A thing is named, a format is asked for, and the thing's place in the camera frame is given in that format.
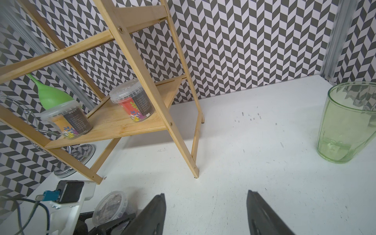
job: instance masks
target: black cable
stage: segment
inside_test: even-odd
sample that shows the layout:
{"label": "black cable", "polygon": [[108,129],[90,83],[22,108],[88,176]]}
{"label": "black cable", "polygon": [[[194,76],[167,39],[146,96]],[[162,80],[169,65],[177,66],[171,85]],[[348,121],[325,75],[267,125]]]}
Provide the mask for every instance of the black cable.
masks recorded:
{"label": "black cable", "polygon": [[[2,195],[3,197],[7,197],[7,198],[12,198],[11,196],[9,195]],[[18,228],[21,230],[22,229],[22,221],[21,221],[21,208],[20,208],[20,204],[18,203],[18,201],[13,201],[16,205],[17,205],[17,218],[18,218]]]}
{"label": "black cable", "polygon": [[15,233],[14,235],[18,235],[18,234],[20,234],[20,233],[23,232],[23,230],[24,230],[24,229],[27,227],[27,225],[30,223],[31,218],[33,218],[34,213],[35,213],[36,208],[38,207],[38,205],[39,205],[39,201],[36,201],[36,202],[34,203],[33,209],[31,210],[30,215],[29,215],[29,218],[27,219],[25,225],[20,229],[20,231],[18,231],[18,232]]}
{"label": "black cable", "polygon": [[31,200],[31,199],[26,199],[26,198],[6,198],[6,199],[0,199],[0,201],[25,201],[25,202],[35,203],[36,204],[36,205],[34,205],[35,209],[36,209],[37,206],[43,207],[43,209],[46,211],[46,216],[47,216],[47,231],[50,230],[50,212],[48,211],[48,208],[44,204],[40,203],[39,201],[35,201],[35,200]]}

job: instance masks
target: red label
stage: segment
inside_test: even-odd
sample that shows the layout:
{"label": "red label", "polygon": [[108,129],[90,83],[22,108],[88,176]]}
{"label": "red label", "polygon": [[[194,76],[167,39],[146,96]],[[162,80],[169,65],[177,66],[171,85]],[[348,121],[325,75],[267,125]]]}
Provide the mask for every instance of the red label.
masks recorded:
{"label": "red label", "polygon": [[119,104],[124,108],[124,110],[129,114],[130,118],[134,121],[141,121],[146,118],[146,116],[143,116],[138,110],[138,107],[132,98],[126,98]]}

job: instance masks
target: orange label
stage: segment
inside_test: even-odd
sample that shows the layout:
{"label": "orange label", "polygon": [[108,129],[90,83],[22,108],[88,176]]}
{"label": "orange label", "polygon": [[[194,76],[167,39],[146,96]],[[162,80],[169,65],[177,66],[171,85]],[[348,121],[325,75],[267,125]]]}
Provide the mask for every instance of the orange label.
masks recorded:
{"label": "orange label", "polygon": [[51,120],[59,127],[61,133],[67,138],[73,138],[79,133],[72,127],[72,125],[63,117],[63,115],[58,115],[51,118]]}

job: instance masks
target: green funnel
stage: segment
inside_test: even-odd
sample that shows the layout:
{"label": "green funnel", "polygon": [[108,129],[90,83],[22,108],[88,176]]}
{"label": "green funnel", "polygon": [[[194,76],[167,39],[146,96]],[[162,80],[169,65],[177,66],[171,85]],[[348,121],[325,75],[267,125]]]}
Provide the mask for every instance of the green funnel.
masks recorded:
{"label": "green funnel", "polygon": [[73,100],[73,98],[67,93],[55,87],[46,86],[42,84],[30,73],[28,73],[27,76],[31,80],[33,80],[33,82],[38,87],[38,96],[43,108],[50,109],[52,107],[55,107],[56,105]]}

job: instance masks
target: blue connector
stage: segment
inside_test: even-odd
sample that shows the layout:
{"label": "blue connector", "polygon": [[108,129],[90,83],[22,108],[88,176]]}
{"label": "blue connector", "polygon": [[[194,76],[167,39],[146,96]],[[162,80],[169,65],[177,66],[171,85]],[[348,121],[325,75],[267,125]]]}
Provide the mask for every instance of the blue connector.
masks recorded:
{"label": "blue connector", "polygon": [[42,201],[56,201],[60,197],[60,190],[55,190],[55,191],[45,191],[43,193],[43,199]]}

